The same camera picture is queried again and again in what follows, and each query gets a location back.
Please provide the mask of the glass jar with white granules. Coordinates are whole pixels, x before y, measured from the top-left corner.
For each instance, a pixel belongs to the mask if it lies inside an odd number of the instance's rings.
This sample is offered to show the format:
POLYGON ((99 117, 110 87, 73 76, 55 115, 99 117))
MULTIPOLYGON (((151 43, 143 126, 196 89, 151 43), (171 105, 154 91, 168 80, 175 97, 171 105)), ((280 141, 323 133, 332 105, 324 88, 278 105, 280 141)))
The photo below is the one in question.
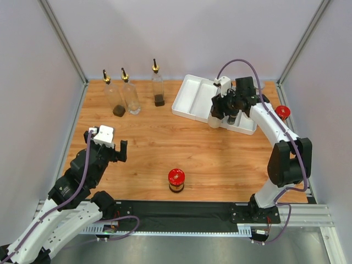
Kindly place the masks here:
POLYGON ((210 112, 207 120, 207 124, 212 128, 219 128, 222 124, 224 115, 222 113, 210 112))

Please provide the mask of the small black-cap spice jar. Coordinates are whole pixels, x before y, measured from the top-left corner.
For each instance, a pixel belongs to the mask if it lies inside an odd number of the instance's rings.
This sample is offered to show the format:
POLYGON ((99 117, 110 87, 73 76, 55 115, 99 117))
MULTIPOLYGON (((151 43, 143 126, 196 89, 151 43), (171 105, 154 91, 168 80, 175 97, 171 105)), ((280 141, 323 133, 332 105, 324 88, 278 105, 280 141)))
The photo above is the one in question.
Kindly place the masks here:
POLYGON ((237 115, 229 115, 229 116, 228 116, 228 119, 227 119, 227 123, 228 123, 229 125, 234 125, 236 119, 237 119, 237 115))

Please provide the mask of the red-lid sauce jar front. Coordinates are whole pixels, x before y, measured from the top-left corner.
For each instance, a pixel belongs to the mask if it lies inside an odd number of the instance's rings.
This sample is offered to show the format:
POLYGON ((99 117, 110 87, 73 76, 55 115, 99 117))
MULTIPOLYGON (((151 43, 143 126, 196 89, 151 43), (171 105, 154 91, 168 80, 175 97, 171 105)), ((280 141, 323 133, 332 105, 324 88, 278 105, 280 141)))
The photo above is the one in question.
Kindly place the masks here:
POLYGON ((169 188, 174 193, 179 193, 185 186, 185 173, 178 168, 172 169, 168 173, 169 188))

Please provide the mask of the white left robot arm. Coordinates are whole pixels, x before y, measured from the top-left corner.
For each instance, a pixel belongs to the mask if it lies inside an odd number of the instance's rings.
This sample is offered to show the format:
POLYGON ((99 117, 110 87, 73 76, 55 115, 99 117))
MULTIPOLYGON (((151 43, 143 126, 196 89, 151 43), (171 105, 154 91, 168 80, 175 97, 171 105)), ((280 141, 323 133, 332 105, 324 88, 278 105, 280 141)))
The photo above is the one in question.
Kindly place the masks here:
POLYGON ((1 263, 50 263, 64 246, 96 221, 118 215, 117 204, 106 191, 83 201, 101 180, 109 162, 127 160, 127 141, 114 147, 88 141, 70 168, 48 193, 43 207, 15 242, 1 246, 1 263))

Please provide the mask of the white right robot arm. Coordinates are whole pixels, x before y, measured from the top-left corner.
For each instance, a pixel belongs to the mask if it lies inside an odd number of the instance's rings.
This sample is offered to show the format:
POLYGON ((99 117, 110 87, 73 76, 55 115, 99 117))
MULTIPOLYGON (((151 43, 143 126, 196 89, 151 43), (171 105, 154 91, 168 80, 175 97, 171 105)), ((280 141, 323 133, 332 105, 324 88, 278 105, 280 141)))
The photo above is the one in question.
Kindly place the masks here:
POLYGON ((261 88, 254 87, 252 77, 238 78, 235 82, 226 76, 217 77, 213 84, 218 90, 212 97, 209 125, 217 128, 225 117, 233 119, 241 112, 261 128, 272 145, 267 165, 268 180, 250 197, 241 214, 243 219, 260 223, 277 209, 278 200, 285 193, 306 190, 305 187, 297 188, 297 184, 307 184, 310 177, 312 142, 286 126, 261 88))

